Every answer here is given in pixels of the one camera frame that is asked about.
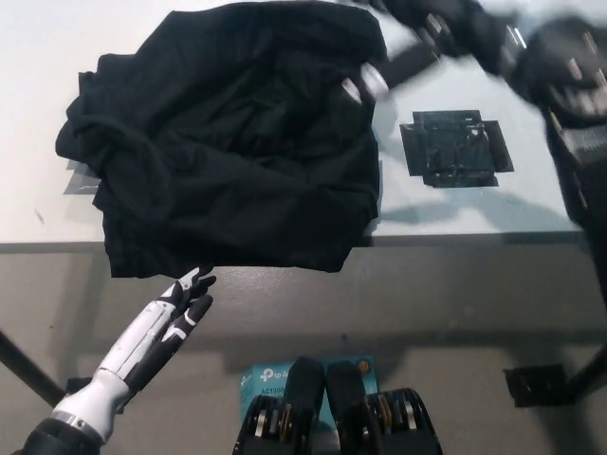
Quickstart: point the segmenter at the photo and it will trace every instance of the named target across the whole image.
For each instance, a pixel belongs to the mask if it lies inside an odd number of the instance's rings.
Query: robotic hand
[[[90,383],[68,395],[28,436],[19,455],[97,455],[117,413],[173,357],[212,304],[212,267],[196,268],[131,322]]]
[[[569,216],[589,237],[607,237],[607,27],[575,15],[493,15],[475,0],[358,3],[389,12],[420,43],[389,62],[364,65],[342,85],[350,98],[375,101],[441,55],[472,56],[542,112]],[[601,243],[607,299],[607,240]]]

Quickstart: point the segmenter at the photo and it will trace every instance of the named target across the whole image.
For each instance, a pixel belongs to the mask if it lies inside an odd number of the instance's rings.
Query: black cloth
[[[323,2],[172,12],[136,54],[102,56],[57,154],[101,179],[112,275],[340,270],[377,217],[379,172],[373,107],[336,87],[385,56],[370,13]]]

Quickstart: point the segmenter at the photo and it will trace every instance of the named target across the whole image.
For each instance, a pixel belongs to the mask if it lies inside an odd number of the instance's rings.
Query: floor
[[[504,368],[574,369],[607,336],[593,267],[575,246],[356,250],[340,274],[222,268],[193,338],[119,416],[104,453],[231,453],[241,372],[297,355],[374,355],[383,390],[413,387],[446,455],[607,453],[607,391],[514,409]],[[46,371],[90,375],[170,281],[109,280],[102,255],[3,256],[0,323]],[[50,409],[0,368],[0,446]]]

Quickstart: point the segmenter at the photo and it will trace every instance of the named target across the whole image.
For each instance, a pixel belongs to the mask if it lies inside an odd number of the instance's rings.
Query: table surface
[[[94,70],[105,53],[133,53],[172,9],[208,9],[231,1],[119,0],[10,2],[0,15],[0,251],[87,249],[103,241],[101,213],[90,194],[65,194],[73,171],[55,155],[65,109],[78,95],[78,73]],[[492,0],[500,7],[506,0]],[[575,0],[534,0],[534,9]],[[605,13],[602,0],[585,0],[585,12]],[[381,18],[390,52],[412,40]],[[410,177],[398,125],[412,111],[480,110],[499,120],[514,173],[498,174],[499,187],[437,190]],[[541,118],[475,62],[444,62],[377,106],[381,214],[369,226],[377,245],[452,236],[503,238],[503,234],[575,233],[568,220]]]

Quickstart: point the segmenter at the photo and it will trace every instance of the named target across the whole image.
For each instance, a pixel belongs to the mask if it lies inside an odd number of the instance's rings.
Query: black tape
[[[68,395],[73,395],[88,386],[92,380],[92,377],[70,377],[67,379],[65,391],[67,391]]]
[[[400,131],[409,174],[426,185],[495,187],[495,173],[514,171],[499,123],[479,111],[414,112]]]

